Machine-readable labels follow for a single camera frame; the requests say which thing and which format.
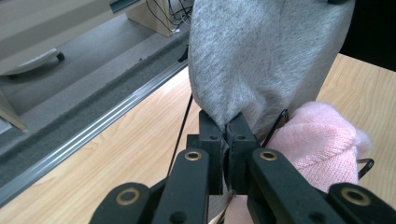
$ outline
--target gray carpet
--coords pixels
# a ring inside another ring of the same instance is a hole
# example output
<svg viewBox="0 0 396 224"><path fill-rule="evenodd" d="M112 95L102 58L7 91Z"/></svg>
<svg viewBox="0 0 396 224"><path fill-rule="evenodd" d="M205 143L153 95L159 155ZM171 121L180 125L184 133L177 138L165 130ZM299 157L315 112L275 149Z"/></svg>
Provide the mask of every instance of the gray carpet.
<svg viewBox="0 0 396 224"><path fill-rule="evenodd" d="M162 50L106 84L97 93L61 115L45 128L4 153L0 157L0 187L47 156L169 65L175 63L184 53L188 38L188 33L181 35ZM16 132L18 131L13 129L3 133L2 139L12 138Z"/></svg>

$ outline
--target gray fabric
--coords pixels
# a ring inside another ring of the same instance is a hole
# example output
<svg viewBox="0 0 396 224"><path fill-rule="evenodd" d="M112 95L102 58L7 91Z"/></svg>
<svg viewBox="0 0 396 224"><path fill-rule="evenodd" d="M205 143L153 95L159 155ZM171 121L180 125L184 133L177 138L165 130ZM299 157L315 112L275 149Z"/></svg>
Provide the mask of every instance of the gray fabric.
<svg viewBox="0 0 396 224"><path fill-rule="evenodd" d="M282 109L316 99L354 3L195 0L189 47L195 101L222 130L242 111L254 133L267 133Z"/></svg>

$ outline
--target pink knitted cloth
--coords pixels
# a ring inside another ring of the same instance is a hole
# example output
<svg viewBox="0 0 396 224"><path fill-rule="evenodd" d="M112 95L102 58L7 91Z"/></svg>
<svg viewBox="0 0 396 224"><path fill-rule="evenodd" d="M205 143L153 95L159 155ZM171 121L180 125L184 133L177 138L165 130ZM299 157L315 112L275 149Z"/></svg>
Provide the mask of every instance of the pink knitted cloth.
<svg viewBox="0 0 396 224"><path fill-rule="evenodd" d="M331 105L309 102L275 132L267 147L282 152L313 187L327 192L335 183L358 184L356 159L371 142ZM246 201L246 196L233 198L225 223L253 223Z"/></svg>

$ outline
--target wooden desk leg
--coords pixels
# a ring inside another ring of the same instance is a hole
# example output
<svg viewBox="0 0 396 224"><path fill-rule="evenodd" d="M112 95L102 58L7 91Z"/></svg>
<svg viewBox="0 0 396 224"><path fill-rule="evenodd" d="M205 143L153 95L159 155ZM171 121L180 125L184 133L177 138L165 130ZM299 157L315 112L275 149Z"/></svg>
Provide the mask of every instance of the wooden desk leg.
<svg viewBox="0 0 396 224"><path fill-rule="evenodd" d="M6 96L0 91L0 117L5 119L15 127L26 130L26 125L21 121L20 117L15 113L12 106L9 104Z"/></svg>
<svg viewBox="0 0 396 224"><path fill-rule="evenodd" d="M170 18L169 15L169 6L166 0L157 1L157 4L153 0L140 0L140 2L136 3L131 9L125 12L127 18L131 21L135 21L140 23L149 29L164 35L171 36L173 33L171 32L172 24L167 18ZM162 24L152 13L161 20L164 24Z"/></svg>

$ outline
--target aluminum strip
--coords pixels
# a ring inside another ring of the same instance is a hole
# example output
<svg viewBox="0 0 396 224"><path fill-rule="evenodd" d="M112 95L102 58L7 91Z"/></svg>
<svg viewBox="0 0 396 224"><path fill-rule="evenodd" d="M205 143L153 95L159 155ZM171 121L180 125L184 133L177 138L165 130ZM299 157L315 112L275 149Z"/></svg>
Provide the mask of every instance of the aluminum strip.
<svg viewBox="0 0 396 224"><path fill-rule="evenodd" d="M114 123L122 115L126 114L137 104L142 102L152 92L156 91L166 81L174 77L182 69L187 67L187 60L182 63L174 63L166 68L158 76L143 85L137 91L132 93L121 103L105 113L97 121L93 122L86 129L72 137L69 141L58 147L47 157L38 161L35 165L15 177L9 183L0 188L0 208L14 199L18 194L23 192L34 184L39 178L47 174L62 161L91 141L97 134L101 133L105 128Z"/></svg>

